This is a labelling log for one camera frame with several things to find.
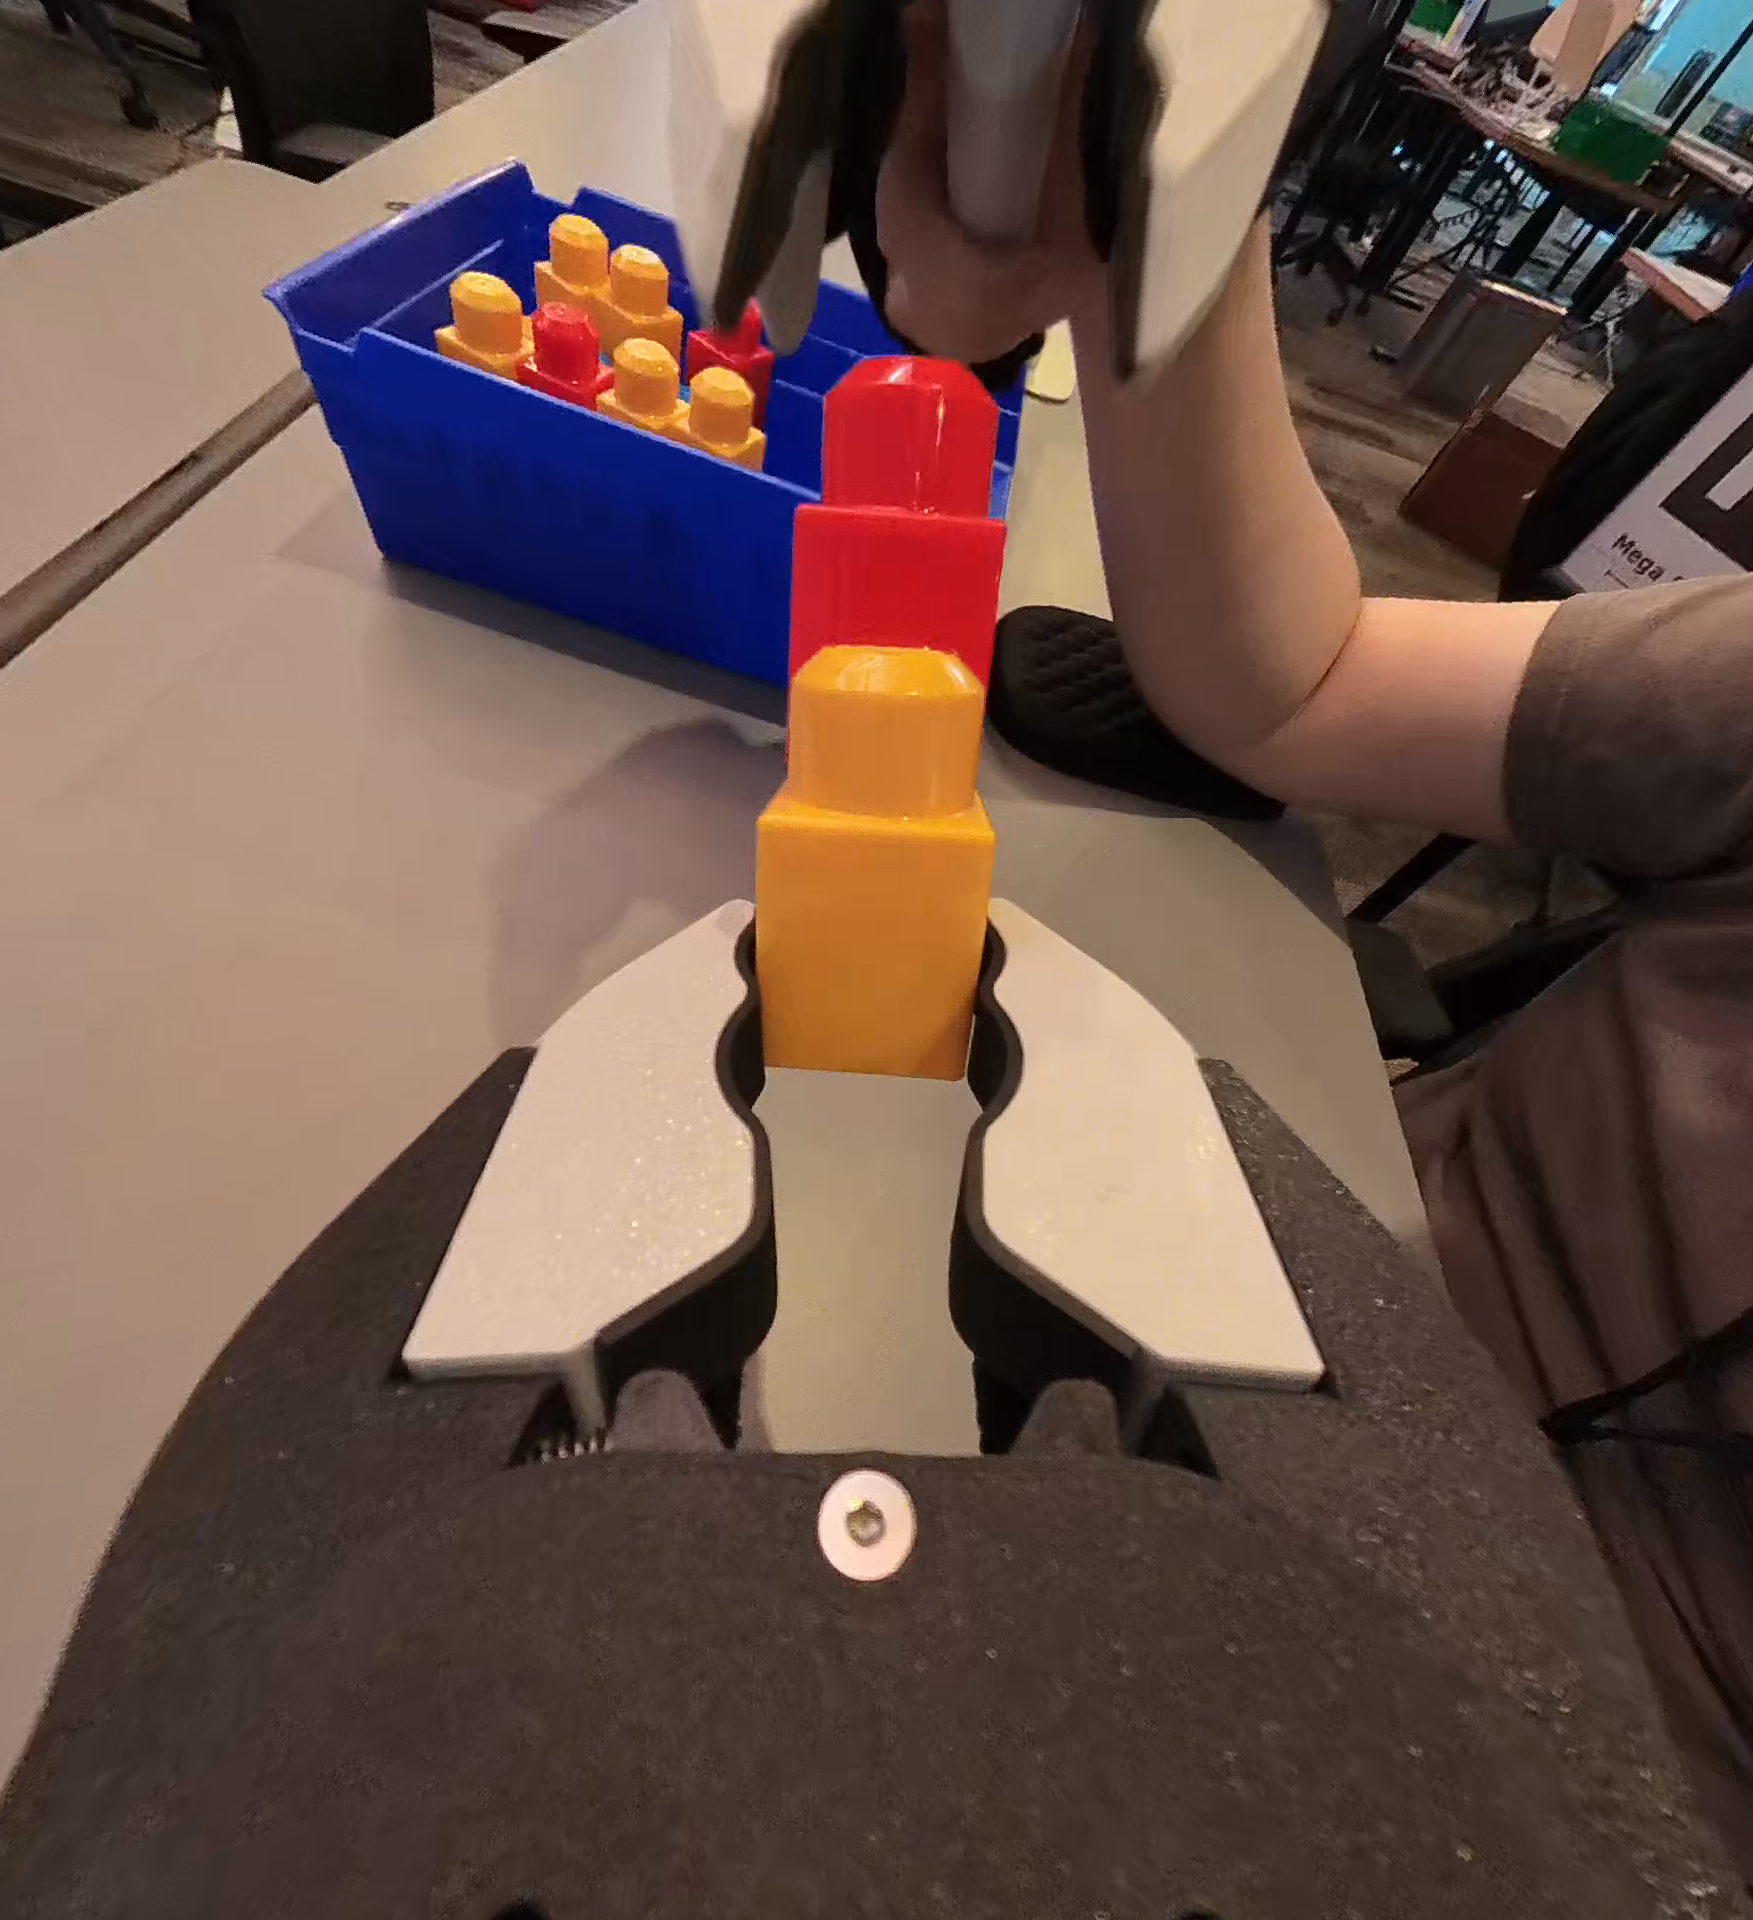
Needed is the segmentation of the framed marker sign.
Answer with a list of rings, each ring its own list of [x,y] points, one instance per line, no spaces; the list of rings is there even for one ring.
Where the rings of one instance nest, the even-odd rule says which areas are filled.
[[[1753,367],[1553,567],[1569,593],[1753,571]]]

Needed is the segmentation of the green box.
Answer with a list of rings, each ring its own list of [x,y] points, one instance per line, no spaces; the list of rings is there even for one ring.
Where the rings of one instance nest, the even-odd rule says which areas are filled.
[[[1669,134],[1611,95],[1587,90],[1561,117],[1553,151],[1606,180],[1643,184],[1664,163]]]

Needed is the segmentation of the person's right hand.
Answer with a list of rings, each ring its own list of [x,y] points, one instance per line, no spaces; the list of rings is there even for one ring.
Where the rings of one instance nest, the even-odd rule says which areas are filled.
[[[930,355],[984,365],[1066,323],[1075,347],[1105,346],[1105,264],[1093,247],[1082,134],[1069,111],[1056,134],[1035,236],[968,234],[944,184],[944,88],[911,85],[873,203],[888,267],[890,325]]]

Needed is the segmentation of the plain blue object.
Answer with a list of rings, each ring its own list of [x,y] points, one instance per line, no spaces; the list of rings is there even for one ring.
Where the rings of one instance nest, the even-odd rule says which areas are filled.
[[[823,399],[904,346],[863,292],[823,279],[805,344],[773,367],[766,472],[745,475],[436,347],[466,272],[522,299],[565,211],[671,268],[666,211],[583,184],[543,192],[520,158],[396,211],[266,289],[300,351],[382,551],[681,660],[787,687],[797,510],[821,499]]]

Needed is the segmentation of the grey bin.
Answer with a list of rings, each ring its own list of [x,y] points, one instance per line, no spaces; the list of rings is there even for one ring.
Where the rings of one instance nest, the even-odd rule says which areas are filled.
[[[1465,420],[1506,395],[1569,318],[1569,305],[1513,282],[1457,273],[1396,371],[1402,397]]]

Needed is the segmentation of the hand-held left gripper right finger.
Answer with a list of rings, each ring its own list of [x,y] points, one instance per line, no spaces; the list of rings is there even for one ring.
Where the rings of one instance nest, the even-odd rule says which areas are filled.
[[[1148,1379],[1317,1389],[1300,1297],[1190,1038],[1135,985],[993,900],[968,1145],[984,1268]]]

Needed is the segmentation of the yellow two-stud block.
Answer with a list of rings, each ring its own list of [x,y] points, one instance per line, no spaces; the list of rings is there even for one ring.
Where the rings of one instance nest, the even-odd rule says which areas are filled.
[[[755,859],[766,1066],[965,1074],[998,848],[981,732],[949,651],[841,641],[797,669]]]

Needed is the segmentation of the red one-stud block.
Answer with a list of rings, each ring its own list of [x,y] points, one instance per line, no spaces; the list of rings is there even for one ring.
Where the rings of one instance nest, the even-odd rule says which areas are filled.
[[[867,355],[821,404],[821,499],[797,509],[791,660],[937,649],[989,683],[1007,525],[995,514],[1001,409],[965,365]]]

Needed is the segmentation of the pile of toy blocks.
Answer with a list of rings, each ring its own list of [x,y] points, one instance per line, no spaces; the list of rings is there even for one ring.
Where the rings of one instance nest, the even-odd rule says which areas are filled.
[[[758,300],[731,325],[690,328],[671,267],[650,247],[608,245],[570,209],[535,264],[536,303],[506,276],[464,272],[436,351],[716,460],[763,472],[775,351]]]

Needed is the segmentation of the cardboard box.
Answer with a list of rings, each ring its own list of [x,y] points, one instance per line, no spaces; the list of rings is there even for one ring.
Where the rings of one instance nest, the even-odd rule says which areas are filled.
[[[1397,514],[1467,559],[1501,567],[1575,430],[1533,399],[1501,395],[1450,434]]]

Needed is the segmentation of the person's brown shirt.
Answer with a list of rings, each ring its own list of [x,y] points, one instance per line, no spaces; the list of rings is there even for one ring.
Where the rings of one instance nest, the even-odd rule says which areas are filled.
[[[1611,935],[1397,1111],[1753,1887],[1753,572],[1564,603],[1504,795]]]

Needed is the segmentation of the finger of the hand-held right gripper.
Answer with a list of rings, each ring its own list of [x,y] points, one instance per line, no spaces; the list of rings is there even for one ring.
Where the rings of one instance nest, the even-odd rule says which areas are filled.
[[[806,339],[839,116],[839,5],[671,5],[675,229],[703,316],[721,328],[758,300],[773,344]]]
[[[1329,35],[1324,3],[1093,5],[1089,239],[1115,377],[1153,377],[1213,309]]]

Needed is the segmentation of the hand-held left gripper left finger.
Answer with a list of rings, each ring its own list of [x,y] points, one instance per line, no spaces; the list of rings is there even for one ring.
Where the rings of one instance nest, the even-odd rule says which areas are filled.
[[[731,900],[544,1029],[410,1323],[413,1379],[721,1379],[765,1342],[752,928]]]

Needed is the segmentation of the black office chair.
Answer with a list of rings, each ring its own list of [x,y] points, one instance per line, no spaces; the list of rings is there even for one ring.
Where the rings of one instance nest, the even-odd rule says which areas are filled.
[[[190,3],[189,15],[251,163],[320,183],[436,113],[423,3]]]

